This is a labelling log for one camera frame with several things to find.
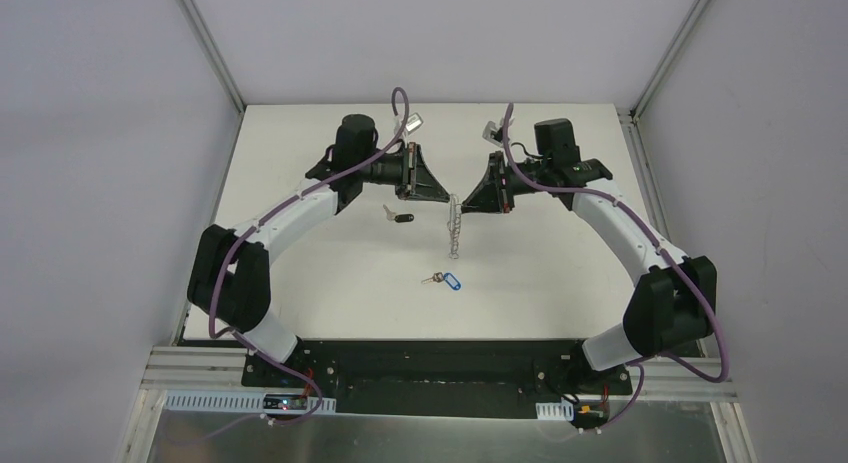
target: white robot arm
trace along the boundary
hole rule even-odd
[[[413,115],[408,134],[421,119]],[[338,214],[362,191],[363,183],[393,185],[399,199],[447,203],[448,192],[430,173],[416,143],[378,152],[374,121],[348,115],[335,144],[306,173],[297,190],[269,210],[232,229],[212,225],[201,235],[188,286],[188,299],[220,318],[255,348],[286,361],[297,336],[271,309],[269,269],[309,229]],[[236,263],[234,271],[228,268]]]
[[[640,227],[623,210],[626,199],[612,173],[598,160],[580,158],[570,121],[543,121],[534,129],[539,155],[528,155],[527,160],[515,165],[522,175],[516,174],[503,152],[491,153],[486,175],[462,203],[462,212],[510,213],[519,195],[569,188],[551,194],[586,221],[624,265],[635,289],[622,323],[585,340],[579,351],[572,353],[572,360],[581,368],[574,372],[574,378],[585,381],[592,373],[712,334],[703,307],[652,239],[697,285],[714,310],[713,264],[703,256],[689,258],[655,229]],[[484,139],[500,145],[503,130],[490,122]],[[609,195],[613,200],[599,195]]]

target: purple cable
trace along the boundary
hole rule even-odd
[[[173,446],[193,446],[193,445],[197,445],[197,444],[203,443],[203,442],[204,442],[204,441],[206,441],[206,440],[210,440],[210,439],[212,439],[212,438],[214,438],[214,437],[216,437],[216,436],[220,435],[221,433],[224,433],[224,432],[226,432],[226,431],[232,430],[233,428],[235,428],[236,426],[238,426],[238,425],[240,425],[240,424],[244,423],[244,422],[245,422],[245,421],[247,421],[247,420],[250,420],[250,419],[253,419],[253,418],[258,418],[258,417],[259,417],[259,415],[256,415],[256,414],[250,414],[250,415],[244,415],[244,416],[241,416],[241,417],[236,418],[235,420],[233,420],[233,421],[231,421],[231,422],[227,423],[226,425],[224,425],[224,426],[222,426],[222,427],[218,428],[217,430],[210,431],[209,433],[207,433],[207,434],[205,434],[205,435],[203,435],[203,436],[201,436],[201,437],[199,437],[199,438],[194,438],[194,439],[192,439],[192,440],[175,440],[175,439],[171,438],[171,437],[168,435],[168,431],[167,431],[167,429],[166,429],[166,425],[167,425],[167,421],[168,421],[169,415],[168,415],[167,413],[166,413],[166,414],[165,414],[165,416],[163,417],[162,422],[161,422],[161,423],[160,423],[160,425],[159,425],[159,428],[161,429],[160,431],[162,432],[162,437],[163,437],[163,438],[165,439],[165,441],[167,441],[169,444],[171,444],[171,445],[173,445]]]
[[[365,166],[370,165],[371,163],[377,161],[380,157],[382,157],[383,155],[388,153],[389,150],[391,150],[395,145],[397,145],[400,142],[400,138],[401,138],[401,136],[403,136],[403,131],[406,128],[407,120],[409,120],[409,96],[407,96],[406,91],[401,87],[396,87],[394,90],[392,90],[392,111],[395,114],[395,116],[398,115],[397,103],[396,103],[398,94],[400,94],[401,97],[403,98],[403,118],[401,119],[401,124],[398,127],[398,130],[395,133],[394,137],[391,139],[391,141],[389,141],[389,143],[382,150],[378,151],[377,153],[375,153],[374,155],[372,155],[370,158],[366,159],[362,163],[359,163],[358,165],[352,166],[352,167],[342,171],[341,173],[333,175],[333,176],[331,176],[331,177],[329,177],[325,180],[322,180],[322,181],[310,186],[309,188],[305,189],[301,193],[301,196],[306,196],[306,195],[318,190],[319,188],[321,188],[323,186],[327,186],[330,183],[337,181],[341,178],[344,178],[345,176],[348,176],[353,172],[359,171],[361,168],[364,168]],[[284,209],[286,209],[287,207],[292,205],[294,202],[299,201],[301,196],[294,195],[291,198],[286,199],[285,201],[283,201],[279,205],[272,208],[267,214],[265,214],[265,216],[263,216],[262,218],[259,219],[258,225],[262,226],[265,223],[267,223],[269,220],[271,220],[271,218],[273,218],[274,216],[279,214],[281,211],[283,211]],[[223,287],[223,284],[224,284],[224,277],[227,274],[227,268],[232,263],[233,258],[235,257],[236,251],[238,251],[239,247],[241,247],[241,245],[248,238],[250,238],[251,235],[256,233],[256,231],[257,231],[256,226],[251,226],[241,236],[239,236],[236,239],[235,243],[233,243],[233,245],[230,247],[230,249],[227,250],[227,254],[224,256],[224,262],[221,265],[221,269],[218,271],[218,278],[215,280],[215,286],[212,289],[212,298],[211,298],[211,301],[209,303],[208,330],[209,330],[209,337],[212,338],[213,340],[218,339],[218,338],[220,338],[221,336],[223,336],[227,333],[235,332],[234,328],[232,328],[230,326],[224,328],[221,331],[216,331],[216,329],[215,329],[215,315],[218,312],[218,301],[219,301],[220,296],[221,296],[221,288]],[[295,377],[303,380],[307,385],[309,385],[309,386],[311,386],[312,388],[315,389],[315,393],[318,396],[318,403],[316,403],[315,407],[313,407],[311,410],[307,411],[306,413],[298,416],[297,418],[294,418],[294,419],[291,419],[291,420],[272,420],[272,421],[274,421],[275,425],[283,426],[283,425],[292,425],[292,424],[295,424],[295,423],[300,423],[300,422],[312,417],[312,415],[314,415],[315,412],[318,411],[321,408],[321,406],[323,405],[323,402],[324,402],[324,394],[321,393],[321,389],[318,387],[317,384],[315,384],[315,382],[312,379],[308,378],[306,375],[304,375],[302,373],[299,373],[295,370],[292,370],[291,368],[286,367],[285,365],[282,364],[282,362],[275,361],[273,358],[271,358],[270,355],[264,353],[260,349],[254,347],[252,344],[250,344],[250,342],[247,341],[241,334],[235,333],[234,336],[235,336],[235,339],[238,340],[246,348],[248,348],[249,350],[256,351],[256,354],[260,358],[262,358],[263,360],[268,362],[270,365],[274,366],[278,370],[281,370],[285,373],[288,373],[292,376],[295,376]],[[230,424],[228,424],[228,425],[226,425],[222,428],[219,428],[218,430],[210,433],[209,435],[202,437],[199,440],[192,440],[192,441],[196,441],[197,443],[204,441],[205,439],[211,438],[215,435],[218,435],[220,433],[223,433],[224,431],[229,430],[230,428],[236,426],[238,423],[241,423],[242,421],[246,421],[247,419],[249,419],[252,416],[253,415],[248,415],[245,418],[240,418],[240,419],[238,419],[238,420],[236,420],[236,421],[234,421],[234,422],[232,422],[232,423],[230,423]]]
[[[639,398],[639,394],[642,393],[642,386],[645,384],[645,369],[642,368],[642,365],[640,365],[639,363],[633,363],[630,366],[635,366],[639,368],[639,383],[636,384],[636,389],[633,391],[633,396],[630,397],[630,400],[627,402],[626,405],[624,405],[624,408],[622,408],[621,411],[616,413],[615,416],[610,419],[610,421],[601,425],[599,428],[601,430],[608,428],[610,425],[618,421],[624,415],[624,413],[626,413],[627,410],[629,410],[633,406],[633,404],[636,403],[636,399]]]
[[[304,420],[308,420],[309,418],[311,418],[312,415],[314,415],[316,411],[318,411],[322,408],[322,406],[324,405],[324,393],[321,392],[321,388],[318,388],[318,385],[315,384],[315,381],[313,381],[311,378],[304,375],[303,373],[300,373],[299,371],[292,370],[291,368],[285,366],[284,364],[280,363],[279,361],[275,361],[273,358],[271,358],[270,355],[263,352],[259,348],[256,348],[249,341],[245,340],[242,335],[236,333],[235,338],[236,338],[236,340],[238,340],[239,343],[244,345],[244,347],[247,348],[248,350],[255,351],[256,354],[260,358],[265,360],[268,364],[270,364],[274,368],[276,368],[280,371],[283,371],[285,373],[288,373],[292,376],[295,376],[297,378],[300,378],[301,380],[306,382],[307,385],[311,386],[315,390],[315,394],[318,396],[318,402],[315,403],[315,406],[312,407],[311,410],[307,411],[306,413],[303,413],[302,415],[299,415],[297,418],[292,418],[291,420],[271,420],[271,421],[274,422],[274,425],[285,426],[285,425],[293,425],[295,423],[301,423]]]
[[[398,94],[400,94],[403,97],[403,119],[401,120],[401,124],[398,127],[398,130],[395,133],[395,136],[391,139],[391,141],[389,141],[389,143],[382,150],[378,151],[377,153],[375,153],[373,156],[371,156],[367,160],[363,161],[362,163],[359,163],[358,165],[352,166],[352,167],[348,168],[347,170],[342,171],[339,174],[333,175],[333,176],[327,178],[326,180],[322,180],[322,181],[310,186],[309,188],[305,189],[302,193],[303,196],[306,196],[306,195],[314,192],[315,190],[317,190],[317,189],[319,189],[323,186],[329,185],[330,183],[332,183],[334,181],[337,181],[341,178],[344,178],[345,176],[350,175],[351,173],[353,173],[355,171],[359,171],[361,168],[364,168],[365,166],[370,165],[371,163],[374,163],[375,161],[380,159],[380,157],[382,157],[383,155],[388,153],[389,150],[391,150],[395,145],[397,145],[400,142],[400,137],[403,136],[403,130],[404,130],[404,128],[406,128],[406,122],[409,119],[409,97],[407,96],[406,91],[399,86],[397,88],[395,88],[394,90],[392,90],[392,111],[394,112],[395,116],[398,115],[397,106],[396,106],[396,100],[397,100]],[[279,205],[275,206],[274,208],[271,209],[271,211],[269,211],[267,214],[265,214],[265,216],[263,216],[262,218],[259,219],[259,226],[264,225],[271,218],[277,216],[277,214],[279,214],[281,211],[283,211],[288,206],[290,206],[291,204],[293,204],[294,202],[296,202],[298,200],[300,200],[300,197],[298,195],[294,195],[291,198],[288,198],[287,200],[283,201]],[[215,280],[215,286],[212,289],[212,299],[209,302],[209,328],[208,329],[209,329],[209,337],[212,338],[212,339],[220,338],[222,335],[232,331],[232,328],[230,328],[230,327],[224,328],[220,332],[215,331],[215,315],[218,313],[218,299],[221,296],[221,287],[224,285],[224,276],[227,274],[227,267],[230,266],[230,263],[233,261],[233,257],[236,254],[236,251],[239,249],[239,247],[242,245],[242,243],[244,243],[245,240],[250,238],[250,236],[253,235],[254,233],[256,233],[256,227],[251,226],[250,228],[247,229],[247,231],[244,232],[244,234],[242,234],[241,236],[238,237],[236,242],[233,243],[233,246],[231,246],[230,249],[227,251],[226,256],[224,256],[224,263],[221,265],[220,271],[218,271],[218,278]]]
[[[518,176],[518,178],[521,181],[523,181],[527,186],[529,186],[530,188],[533,188],[535,190],[545,191],[545,192],[548,192],[548,193],[586,193],[586,194],[589,194],[589,195],[598,196],[598,197],[601,197],[601,198],[604,198],[608,201],[613,202],[614,205],[616,205],[618,208],[621,209],[621,211],[623,211],[627,216],[629,216],[630,219],[633,220],[634,223],[636,223],[636,226],[638,226],[639,229],[642,230],[642,233],[645,234],[645,236],[648,238],[648,241],[650,241],[651,244],[654,246],[654,248],[659,251],[660,256],[662,256],[663,259],[666,261],[666,263],[668,263],[668,265],[671,267],[671,269],[675,273],[677,273],[677,276],[679,276],[680,279],[683,280],[683,283],[686,285],[687,288],[689,288],[689,291],[691,291],[692,294],[695,295],[695,298],[698,300],[698,303],[700,303],[701,307],[704,309],[704,313],[706,313],[706,315],[707,315],[707,320],[710,322],[710,326],[712,326],[713,331],[715,332],[716,343],[718,343],[719,358],[721,359],[721,371],[719,372],[718,376],[707,375],[706,373],[702,372],[698,368],[695,368],[694,366],[692,366],[692,364],[690,364],[689,362],[679,358],[676,355],[672,355],[670,353],[663,352],[663,353],[661,353],[662,356],[666,356],[668,358],[671,358],[672,360],[676,361],[677,363],[682,365],[687,370],[691,371],[695,375],[698,375],[699,377],[701,377],[704,380],[709,381],[711,383],[721,383],[722,381],[726,380],[727,377],[730,375],[730,359],[727,356],[727,349],[726,349],[725,343],[724,343],[724,331],[722,330],[721,325],[718,322],[718,319],[716,319],[715,312],[713,311],[712,307],[710,306],[710,303],[707,301],[707,298],[704,296],[704,294],[701,292],[701,290],[697,287],[697,285],[695,285],[694,282],[692,282],[692,280],[689,278],[689,276],[687,276],[686,273],[683,272],[683,270],[680,268],[680,266],[678,266],[677,263],[675,263],[674,259],[671,257],[671,255],[668,253],[668,251],[666,251],[664,248],[662,248],[662,246],[660,245],[660,241],[654,235],[654,232],[651,231],[651,228],[648,226],[648,224],[645,223],[644,221],[642,221],[642,218],[640,218],[639,215],[635,211],[633,211],[632,208],[630,208],[629,206],[627,206],[623,202],[618,201],[618,199],[616,199],[614,196],[610,195],[609,193],[605,193],[603,191],[593,190],[591,188],[569,188],[569,187],[544,186],[544,185],[540,185],[539,183],[536,183],[535,181],[528,178],[527,175],[525,175],[521,171],[521,169],[518,167],[518,165],[515,163],[515,159],[512,157],[512,152],[510,151],[510,148],[509,148],[508,129],[509,129],[509,120],[510,120],[510,118],[512,118],[512,110],[513,110],[513,104],[510,103],[510,104],[507,105],[506,114],[504,115],[503,140],[502,140],[504,153],[506,153],[506,157],[507,157],[507,160],[509,161],[509,166],[512,168],[512,171],[515,172],[515,174]]]

